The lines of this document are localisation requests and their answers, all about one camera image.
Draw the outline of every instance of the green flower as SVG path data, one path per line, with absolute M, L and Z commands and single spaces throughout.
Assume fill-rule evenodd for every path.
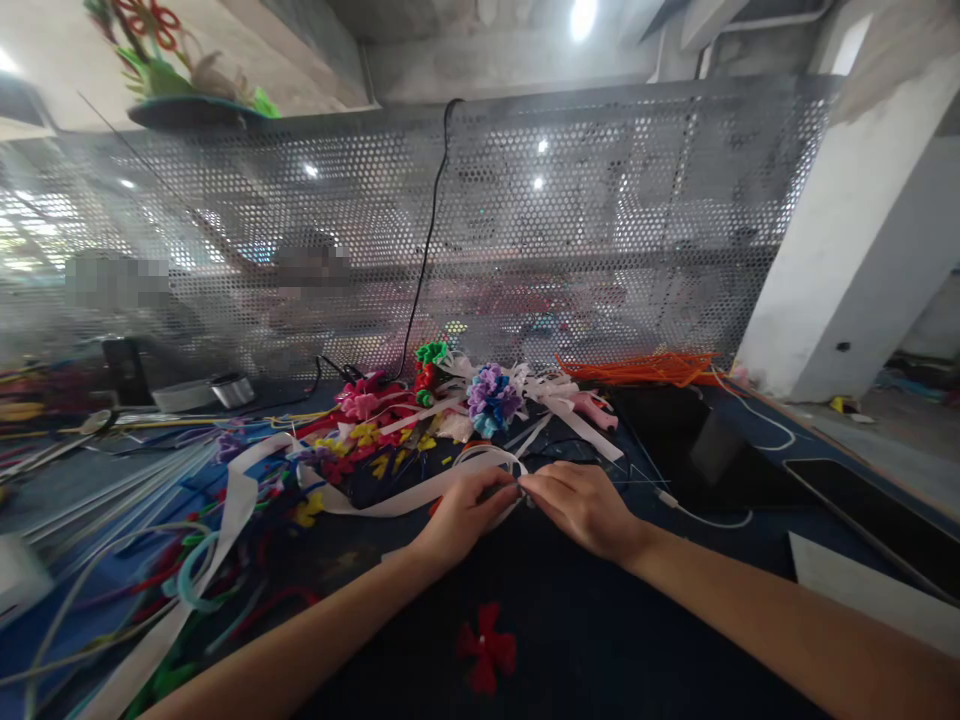
M 433 363 L 439 365 L 440 361 L 447 356 L 446 343 L 427 343 L 417 350 L 417 360 L 424 365 Z
M 261 87 L 258 87 L 253 91 L 253 105 L 251 107 L 266 117 L 280 117 L 280 111 L 277 109 L 277 106 L 270 101 L 270 98 L 267 97 L 266 91 L 264 91 L 264 89 Z
M 177 74 L 173 66 L 162 58 L 149 58 L 146 63 L 140 61 L 137 54 L 128 48 L 117 48 L 119 53 L 140 75 L 139 85 L 128 85 L 135 94 L 142 94 L 147 100 L 153 98 L 194 95 L 193 85 Z

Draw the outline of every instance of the hand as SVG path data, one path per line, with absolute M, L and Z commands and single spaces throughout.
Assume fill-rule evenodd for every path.
M 557 527 L 594 555 L 623 565 L 650 539 L 651 529 L 596 465 L 561 460 L 522 476 L 520 484 Z
M 410 549 L 447 572 L 458 565 L 500 513 L 520 497 L 517 481 L 500 468 L 490 468 L 456 483 Z M 478 502 L 487 488 L 502 486 Z

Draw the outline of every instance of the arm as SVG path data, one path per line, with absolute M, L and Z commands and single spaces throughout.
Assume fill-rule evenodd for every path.
M 520 479 L 587 550 L 678 602 L 841 719 L 958 718 L 960 664 L 804 587 L 634 517 L 598 467 Z
M 478 504 L 494 485 L 504 487 Z M 142 718 L 289 717 L 390 618 L 463 560 L 518 496 L 513 477 L 499 469 L 462 480 L 410 545 L 214 665 Z

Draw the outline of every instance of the plant decoration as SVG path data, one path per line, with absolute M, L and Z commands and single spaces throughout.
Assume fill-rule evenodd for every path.
M 477 694 L 493 697 L 497 694 L 495 671 L 499 670 L 504 677 L 510 677 L 517 671 L 517 638 L 511 633 L 498 633 L 493 629 L 500 617 L 500 603 L 481 605 L 477 616 L 476 635 L 468 622 L 460 628 L 457 658 L 477 659 L 470 671 L 470 687 Z
M 380 387 L 383 376 L 384 372 L 378 370 L 368 378 L 357 380 L 356 384 L 347 383 L 344 386 L 343 391 L 336 397 L 344 416 L 354 421 L 369 420 L 377 414 L 385 400 L 407 394 L 398 383 Z
M 246 76 L 237 71 L 233 80 L 216 68 L 219 51 L 204 53 L 196 37 L 183 27 L 180 18 L 157 0 L 83 0 L 91 21 L 124 62 L 127 88 L 138 103 L 159 98 L 199 96 L 242 105 L 268 118 L 280 117 L 277 106 L 263 88 L 250 88 Z M 120 43 L 116 23 L 126 39 Z M 196 46 L 195 57 L 187 41 Z M 145 49 L 149 44 L 150 52 Z M 164 53 L 176 58 L 187 70 L 184 77 L 167 61 Z

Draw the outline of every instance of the white paper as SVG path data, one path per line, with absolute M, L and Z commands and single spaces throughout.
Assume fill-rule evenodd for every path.
M 960 610 L 790 533 L 797 581 L 820 595 L 960 658 Z
M 288 433 L 278 433 L 248 448 L 227 466 L 227 497 L 223 507 L 220 537 L 209 569 L 195 585 L 198 596 L 202 595 L 210 584 L 240 531 L 253 514 L 254 505 L 257 503 L 257 481 L 248 477 L 246 471 L 281 447 L 289 447 L 293 441 L 293 436 Z M 180 602 L 154 625 L 113 671 L 110 679 L 87 704 L 77 720 L 116 720 L 120 717 L 170 652 L 192 611 L 191 607 Z
M 523 445 L 517 448 L 517 458 L 523 457 L 523 454 L 527 451 L 527 449 L 531 445 L 533 445 L 534 440 L 536 440 L 537 437 L 540 435 L 540 431 L 547 426 L 547 423 L 549 423 L 552 418 L 553 418 L 553 413 L 547 413 L 546 416 L 544 416 L 543 420 L 539 421 L 536 425 L 534 425 L 533 432 L 531 432 L 530 436 L 526 440 L 524 440 Z

